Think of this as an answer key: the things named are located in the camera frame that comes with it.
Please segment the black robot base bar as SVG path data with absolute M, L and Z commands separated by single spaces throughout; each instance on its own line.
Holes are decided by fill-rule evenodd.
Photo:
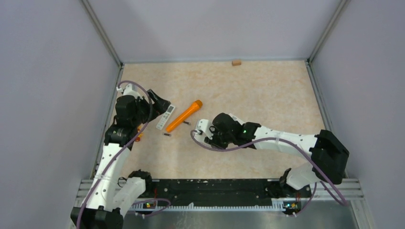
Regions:
M 309 198 L 311 189 L 281 187 L 278 179 L 159 179 L 146 184 L 143 199 L 164 198 L 173 207 L 269 207 L 283 198 Z

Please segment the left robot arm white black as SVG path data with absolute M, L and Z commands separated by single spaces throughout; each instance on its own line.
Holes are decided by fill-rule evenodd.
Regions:
M 153 184 L 140 177 L 128 178 L 120 191 L 116 191 L 117 182 L 135 139 L 150 121 L 169 109 L 171 102 L 151 89 L 146 97 L 134 89 L 124 89 L 122 93 L 115 104 L 113 124 L 105 132 L 91 188 L 81 206 L 71 211 L 71 220 L 78 229 L 120 229 L 135 200 L 153 192 Z

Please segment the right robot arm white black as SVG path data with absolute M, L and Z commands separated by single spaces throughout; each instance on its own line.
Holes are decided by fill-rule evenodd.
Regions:
M 214 149 L 227 150 L 229 144 L 233 144 L 255 150 L 276 150 L 307 160 L 282 176 L 280 191 L 287 197 L 318 181 L 342 183 L 350 153 L 329 130 L 321 129 L 310 135 L 295 134 L 244 122 L 226 113 L 218 114 L 212 121 L 201 119 L 196 127 L 203 135 L 204 143 Z

